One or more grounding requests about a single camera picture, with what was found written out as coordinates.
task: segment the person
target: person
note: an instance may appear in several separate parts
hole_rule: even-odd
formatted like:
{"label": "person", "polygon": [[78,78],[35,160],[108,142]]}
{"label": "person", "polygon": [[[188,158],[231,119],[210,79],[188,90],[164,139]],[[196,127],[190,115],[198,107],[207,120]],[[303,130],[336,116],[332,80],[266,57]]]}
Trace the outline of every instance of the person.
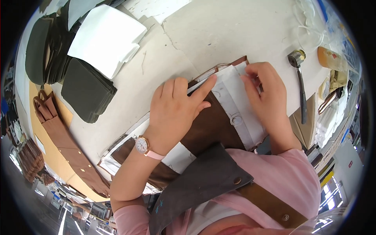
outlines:
{"label": "person", "polygon": [[[245,71],[247,75],[242,75],[241,79],[254,113],[269,133],[272,155],[257,155],[240,149],[226,149],[226,152],[239,167],[254,177],[254,183],[304,217],[312,218],[318,214],[320,183],[317,173],[292,131],[286,114],[287,92],[284,83],[268,62],[249,64]],[[165,156],[188,132],[199,112],[211,106],[203,100],[215,83],[216,76],[212,75],[191,96],[186,94],[187,80],[181,77],[168,80],[159,86],[150,105],[150,124],[142,135],[148,141],[148,149],[158,156]],[[263,88],[261,93],[256,88],[259,83]],[[156,218],[162,215],[156,208],[151,217],[140,197],[150,173],[160,162],[156,159],[158,157],[141,154],[140,146],[142,148],[142,142],[136,141],[136,146],[111,184],[111,206],[118,234],[150,234],[153,215]],[[159,210],[164,208],[162,201],[160,206]],[[235,191],[224,193],[186,210],[180,216],[172,218],[171,223],[165,228],[167,235],[287,235],[292,231],[291,228],[284,229]]]}
{"label": "person", "polygon": [[78,220],[85,220],[89,218],[90,208],[86,207],[85,205],[79,204],[75,200],[71,199],[72,204],[74,206],[72,216],[77,218]]}

